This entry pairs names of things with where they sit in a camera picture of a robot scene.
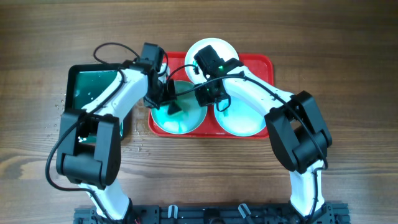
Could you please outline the green dish sponge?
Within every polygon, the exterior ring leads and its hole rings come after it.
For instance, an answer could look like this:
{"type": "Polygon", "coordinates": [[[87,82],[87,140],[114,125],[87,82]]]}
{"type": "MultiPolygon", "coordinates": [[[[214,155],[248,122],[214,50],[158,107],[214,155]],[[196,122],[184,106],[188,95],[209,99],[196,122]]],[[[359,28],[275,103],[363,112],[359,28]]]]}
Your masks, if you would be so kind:
{"type": "Polygon", "coordinates": [[[169,116],[176,116],[180,113],[183,113],[183,109],[175,101],[169,104],[167,109],[167,114],[169,116]]]}

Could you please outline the light blue plate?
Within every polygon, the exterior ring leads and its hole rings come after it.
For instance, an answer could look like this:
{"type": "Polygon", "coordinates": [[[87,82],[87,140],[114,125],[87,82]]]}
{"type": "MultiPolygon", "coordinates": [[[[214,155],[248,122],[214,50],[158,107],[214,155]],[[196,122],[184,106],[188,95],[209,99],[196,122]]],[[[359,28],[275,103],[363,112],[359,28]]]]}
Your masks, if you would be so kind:
{"type": "Polygon", "coordinates": [[[150,110],[154,123],[161,130],[170,134],[187,134],[198,128],[205,120],[207,107],[199,106],[193,91],[178,96],[175,102],[183,109],[183,113],[176,116],[167,114],[169,105],[161,106],[158,110],[150,110]]]}
{"type": "Polygon", "coordinates": [[[266,127],[263,116],[235,97],[215,104],[214,115],[218,124],[233,136],[253,136],[266,127]]]}

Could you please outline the white round plate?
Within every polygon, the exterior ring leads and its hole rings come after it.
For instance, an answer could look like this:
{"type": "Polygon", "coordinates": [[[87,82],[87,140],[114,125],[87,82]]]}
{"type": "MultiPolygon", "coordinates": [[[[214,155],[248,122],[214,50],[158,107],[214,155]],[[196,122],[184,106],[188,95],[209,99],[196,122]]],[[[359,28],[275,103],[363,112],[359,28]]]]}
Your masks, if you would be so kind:
{"type": "MultiPolygon", "coordinates": [[[[218,56],[224,61],[228,61],[231,58],[239,60],[237,51],[227,41],[218,38],[206,38],[199,40],[189,48],[185,56],[185,65],[192,64],[198,66],[196,60],[194,59],[194,56],[198,53],[199,50],[206,47],[207,45],[212,46],[218,56]]],[[[194,67],[185,67],[185,72],[187,74],[187,77],[193,84],[201,84],[206,82],[206,78],[203,76],[203,72],[200,68],[198,69],[198,74],[195,73],[194,67]]]]}

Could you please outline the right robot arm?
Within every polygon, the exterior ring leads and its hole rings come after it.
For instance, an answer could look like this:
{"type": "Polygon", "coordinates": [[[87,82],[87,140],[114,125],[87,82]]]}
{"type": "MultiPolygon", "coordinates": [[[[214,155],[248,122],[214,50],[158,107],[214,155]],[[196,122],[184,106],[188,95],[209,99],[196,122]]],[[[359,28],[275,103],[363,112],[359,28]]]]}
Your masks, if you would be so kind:
{"type": "Polygon", "coordinates": [[[236,97],[264,117],[272,150],[290,172],[290,204],[305,221],[315,219],[325,200],[321,173],[328,168],[331,134],[314,97],[293,94],[261,80],[241,61],[196,56],[205,83],[195,86],[199,102],[219,102],[220,94],[236,97]]]}

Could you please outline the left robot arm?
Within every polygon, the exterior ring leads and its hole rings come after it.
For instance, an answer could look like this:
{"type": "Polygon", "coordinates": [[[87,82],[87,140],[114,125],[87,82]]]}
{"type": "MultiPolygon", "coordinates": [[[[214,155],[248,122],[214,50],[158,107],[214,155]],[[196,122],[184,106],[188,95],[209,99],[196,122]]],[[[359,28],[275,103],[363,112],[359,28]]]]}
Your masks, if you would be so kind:
{"type": "Polygon", "coordinates": [[[74,94],[78,73],[103,71],[115,71],[116,76],[91,103],[81,109],[66,108],[60,137],[47,160],[55,156],[57,172],[77,185],[74,191],[91,197],[101,223],[139,223],[116,178],[121,165],[120,125],[140,99],[153,108],[164,102],[167,84],[160,78],[170,69],[163,62],[142,60],[74,65],[68,74],[67,98],[74,94]]]}

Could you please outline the red plastic tray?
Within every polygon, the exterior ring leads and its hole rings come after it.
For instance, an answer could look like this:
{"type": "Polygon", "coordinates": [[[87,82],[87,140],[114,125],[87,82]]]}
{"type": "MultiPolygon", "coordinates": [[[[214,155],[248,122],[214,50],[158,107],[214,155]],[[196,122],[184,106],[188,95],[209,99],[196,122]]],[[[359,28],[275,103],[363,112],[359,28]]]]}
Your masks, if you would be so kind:
{"type": "MultiPolygon", "coordinates": [[[[182,66],[185,62],[186,52],[167,52],[169,66],[172,70],[182,66]]],[[[274,69],[272,62],[263,54],[238,54],[242,63],[258,76],[261,80],[274,85],[274,69]]],[[[170,134],[162,130],[152,118],[148,117],[148,127],[156,135],[167,138],[218,138],[218,139],[242,139],[225,131],[216,121],[213,106],[209,106],[206,117],[199,127],[187,134],[170,134]]]]}

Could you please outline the black tray with green water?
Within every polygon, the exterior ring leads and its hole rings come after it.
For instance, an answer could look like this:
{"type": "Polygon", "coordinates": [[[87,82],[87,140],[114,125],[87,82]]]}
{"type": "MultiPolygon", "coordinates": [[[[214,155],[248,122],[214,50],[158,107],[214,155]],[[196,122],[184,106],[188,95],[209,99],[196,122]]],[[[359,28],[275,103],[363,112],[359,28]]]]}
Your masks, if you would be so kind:
{"type": "Polygon", "coordinates": [[[74,65],[68,71],[64,111],[81,118],[89,111],[83,107],[93,102],[114,81],[118,63],[74,65]]]}

